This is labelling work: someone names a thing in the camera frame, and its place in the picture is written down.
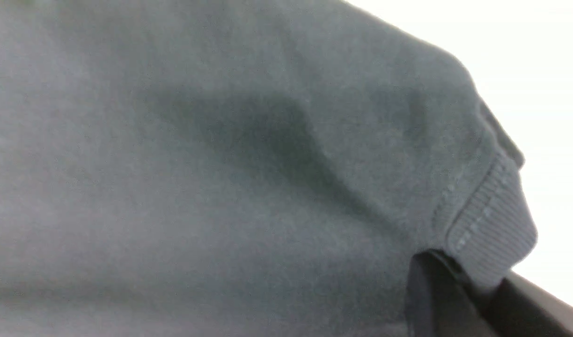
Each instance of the white background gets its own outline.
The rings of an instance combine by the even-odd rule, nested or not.
[[[349,0],[454,54],[526,156],[539,243],[515,271],[573,305],[573,0]]]

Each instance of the ribbed cuff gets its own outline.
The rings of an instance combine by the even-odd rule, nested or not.
[[[479,287],[497,286],[536,243],[517,166],[498,154],[447,233],[445,251]]]

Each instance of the gray sweatshirt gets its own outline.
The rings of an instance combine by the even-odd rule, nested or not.
[[[337,0],[0,0],[0,337],[404,337],[413,254],[532,249],[522,162]]]

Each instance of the sweatshirt sleeve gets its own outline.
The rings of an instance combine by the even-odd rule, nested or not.
[[[521,152],[457,59],[331,8],[300,9],[291,26],[293,53],[315,70],[302,76],[323,155],[385,231],[405,233],[416,251],[441,249],[478,286],[496,286],[536,243]]]

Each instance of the dark strap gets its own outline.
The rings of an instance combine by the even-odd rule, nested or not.
[[[448,261],[433,251],[412,259],[405,303],[411,337],[573,337],[509,279],[488,302],[473,296]]]

